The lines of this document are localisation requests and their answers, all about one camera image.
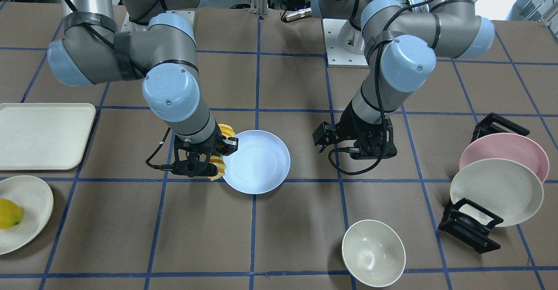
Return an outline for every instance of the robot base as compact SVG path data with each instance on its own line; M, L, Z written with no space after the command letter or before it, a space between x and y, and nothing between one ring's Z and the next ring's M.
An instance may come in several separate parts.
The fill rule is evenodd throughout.
M354 54L343 48L339 32L347 20L325 18L322 20L323 39L327 52L327 65L336 68L368 69L368 63L363 54Z

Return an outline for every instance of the floor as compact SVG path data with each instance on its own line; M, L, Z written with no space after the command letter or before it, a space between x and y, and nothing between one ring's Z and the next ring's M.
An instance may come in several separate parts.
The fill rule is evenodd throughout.
M116 7L120 24L125 13ZM0 171L0 179L41 177L54 193L44 231L0 256L1 289L364 290L343 265L340 243L366 218L391 226L405 245L406 270L390 290L558 289L558 45L546 28L497 21L483 57L439 58L392 116L399 154L345 177L317 153L311 134L339 118L368 71L327 67L319 20L283 24L279 12L269 13L264 20L247 10L196 15L201 89L217 121L237 132L270 131L291 153L283 185L245 195L222 179L146 167L166 126L148 109L141 82L62 85L45 62L48 43L62 35L60 6L0 4L0 102L97 107L76 169ZM502 248L479 255L436 227L460 154L490 112L530 129L551 171L538 213L494 229ZM154 161L168 159L160 153Z

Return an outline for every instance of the grid line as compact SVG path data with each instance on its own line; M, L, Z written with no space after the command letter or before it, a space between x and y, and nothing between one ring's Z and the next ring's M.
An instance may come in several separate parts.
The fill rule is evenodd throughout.
M46 50L48 50L48 48L0 47L0 50L33 50L33 51L46 51Z
M531 272L534 270L545 272L556 272L558 266L488 266L488 267L458 267L448 268L450 273L476 273L476 272ZM403 274L433 274L443 273L443 268L414 268L405 269ZM274 270L269 272L254 273L254 272L164 272L164 273L151 273L151 278L166 278L166 277L228 277L228 276L316 276L316 275L349 275L348 270ZM29 274L0 274L1 279L38 279L42 278L44 274L29 273ZM47 279L60 279L60 278L145 278L147 273L50 273L47 274Z
M176 135L172 135L169 145L169 153L167 154L167 165L171 163L173 158L173 145ZM149 254L149 262L147 264L147 275L145 277L145 284L143 286L144 290L149 289L149 284L151 282L151 275L153 271L153 261L155 260L155 251L157 249L157 240L159 240L159 228L161 228L161 217L163 215L163 205L165 203L165 194L167 192L167 182L169 180L169 172L165 171L163 175L163 184L161 186L161 198L159 201L159 210L157 210L157 220L155 222L155 230L153 232L153 242L151 243L151 252Z
M109 84L105 86L105 91L103 93L103 97L101 97L99 105L102 106L108 93ZM66 217L68 216L68 211L70 210L70 203L72 198L74 197L74 192L76 185L78 184L79 175L82 172L83 164L85 163L85 157L89 148L91 147L93 135L95 134L95 130L99 124L100 116L101 116L102 109L97 109L95 114L95 120L93 121L91 132L89 133L89 137L87 139L87 143L85 145L85 150L83 153L82 161L78 165L78 168L75 173L74 181L72 182L72 186L70 189L70 193L68 194L68 200L66 201L66 205L64 207L64 212L62 213L62 218L60 219L60 225L58 225L58 231L56 232L56 237L54 238L54 242L52 243L52 249L50 250L50 255L48 256L48 261L46 262L46 267L44 268L44 274L41 279L41 283L39 285L38 290L43 290L44 285L46 284L46 279L48 278L48 273L50 271L50 266L52 266L52 261L54 260L54 254L56 253L56 249L58 248L58 242L60 242L60 236L62 235L62 230L64 229L64 224L66 223Z
M259 78L261 64L261 45L262 45L262 20L263 16L258 17L258 31L256 35L257 55L255 63L255 123L254 127L259 130ZM248 289L254 289L254 273L255 273L255 221L256 221L257 195L252 195L252 222L250 226L250 278Z
M413 135L411 133L411 125L409 124L409 119L407 118L407 113L405 112L405 104L401 105L401 110L403 111L403 119L405 120L405 126L407 127L407 134L409 136L409 141L411 143L411 150L413 152L413 157L415 159L415 165L418 173L418 178L420 179L420 184L422 187L422 193L426 201L426 207L428 208L428 213L430 216L430 221L432 222L432 229L434 230L434 236L436 237L436 243L438 244L438 250L440 252L440 259L442 262L442 267L444 271L444 276L446 277L446 282L448 284L448 290L453 290L452 280L450 279L450 274L448 270L448 264L446 262L446 256L444 254L444 247L442 246L442 241L440 235L438 234L438 225L436 224L436 218L434 217L434 211L432 210L432 205L430 203L430 198L428 191L426 189L426 184L424 178L422 177L422 170L420 168L419 156L415 147L415 142L413 141Z
M512 56L510 56L510 54L508 53L508 49L506 49L506 46L504 46L504 42L502 42L502 39L500 38L500 35L498 35L498 32L496 32L496 37L498 38L498 41L502 45L502 48L504 48L504 52L506 53L506 56L508 56L508 59L510 60L510 63L512 64L512 67L514 67L514 71L516 72L517 77L519 78L519 80L521 82L521 85L523 86L523 88L525 90L525 93L529 97L529 100L531 101L531 104L533 105L534 110L536 111L538 117L541 119L542 125L544 126L544 128L546 129L546 132L550 136L550 139L552 140L552 143L554 144L554 147L558 150L558 144L556 144L556 140L552 136L552 133L550 132L550 129L548 128L548 125L546 125L546 121L544 121L544 118L542 117L541 112L537 107L537 104L534 102L534 99L533 99L531 93L529 92L529 89L525 85L525 82L524 82L523 78L521 77L521 74L520 74L519 70L517 69L516 63L512 59Z
M475 122L479 123L479 119L476 116L475 109L473 108L473 103L471 102L471 98L469 98L469 94L467 93L467 89L465 88L465 83L463 83L463 79L461 78L461 74L459 73L459 69L457 68L457 64L455 64L455 60L452 58L452 65L454 66L455 74L457 74L457 78L459 80L459 84L461 84L461 88L463 89L463 93L465 98L467 99L467 103L469 104L469 108L471 109L471 113L475 118Z
M497 32L497 31L495 31L495 34L496 34L496 38L498 38L498 41L500 42L500 45L502 45L502 48L504 48L504 52L506 53L506 56L508 56L508 59L510 60L510 63L512 64L512 67L514 68L514 71L516 72L517 77L518 77L519 81L521 82L521 85L523 86L523 88L524 88L524 90L525 90L525 93L526 93L527 96L529 97L529 100L531 101L531 104L533 105L533 107L534 107L536 113L538 114L538 116L539 116L539 118L540 118L540 120L541 120L541 122L542 122L542 125L544 126L544 128L546 129L546 132L547 132L548 135L550 136L550 139L552 140L552 143L554 143L554 147L555 147L556 149L558 149L558 145L556 145L556 141L554 140L554 137L552 136L552 133L550 133L550 130L548 129L548 126L546 125L546 122L544 121L544 118L541 116L541 113L540 113L540 111L539 111L539 109L538 109L538 107L537 107L537 104L534 102L534 99L533 99L531 93L529 92L527 86L525 85L525 82L524 82L523 78L521 77L520 72L518 71L516 64L514 63L514 60L512 59L512 56L510 55L510 53L508 53L508 49L507 49L506 46L504 45L504 42L503 42L502 39L500 38L500 35L498 35L498 32ZM542 282L542 279L541 279L541 275L540 275L539 272L538 272L536 263L534 262L534 258L533 258L532 254L531 254L531 249L529 248L529 244L528 244L527 240L525 239L523 230L521 230L521 226L520 226L519 224L517 225L517 230L518 230L518 232L519 232L519 234L520 234L520 237L521 237L521 240L522 240L522 242L523 242L523 244L524 244L524 246L525 246L525 250L526 250L526 252L527 252L527 254L528 254L528 256L529 256L531 265L534 267L534 273L535 273L535 275L536 275L536 277L537 277L538 284L540 285L541 290L545 290L544 283Z
M327 54L323 56L323 65L325 68L325 84L327 86L327 103L329 103L329 117L331 125L335 125L335 117L333 116L333 96L331 94L331 83L329 80L329 73L327 72ZM337 150L337 143L333 144L333 147ZM339 152L335 151L335 162L337 166L340 167ZM349 219L347 216L347 201L345 199L345 184L343 183L343 177L341 172L337 170L337 181L339 182L339 194L341 196L341 210L343 211L343 224L345 226L345 231L349 229ZM354 276L350 277L351 290L357 290L357 281Z
M54 36L52 36L52 39L50 40L51 42L54 41L54 39L56 39L56 35L58 35L58 32L60 32L60 28L62 28L62 20L60 20L60 23L58 23L58 28L56 29L56 31L54 32ZM25 93L24 93L24 97L21 99L21 102L25 102L25 99L27 99L27 96L29 95L29 92L31 91L31 88L34 85L34 82L36 81L38 74L40 73L42 66L44 65L44 62L46 61L46 52L44 53L44 55L42 56L42 60L41 63L38 65L37 70L35 71L35 74L33 75L33 78L31 79L31 82L29 83L29 86L27 87Z

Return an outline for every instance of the yellow lemon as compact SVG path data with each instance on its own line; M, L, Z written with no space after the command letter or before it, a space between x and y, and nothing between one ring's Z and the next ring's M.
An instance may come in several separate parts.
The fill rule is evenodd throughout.
M24 212L16 203L0 198L0 229L8 229L19 224Z

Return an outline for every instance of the white tray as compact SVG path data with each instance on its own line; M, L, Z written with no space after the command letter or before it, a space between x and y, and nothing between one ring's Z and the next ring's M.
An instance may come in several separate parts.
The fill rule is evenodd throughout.
M1 103L0 170L76 167L94 119L89 103Z

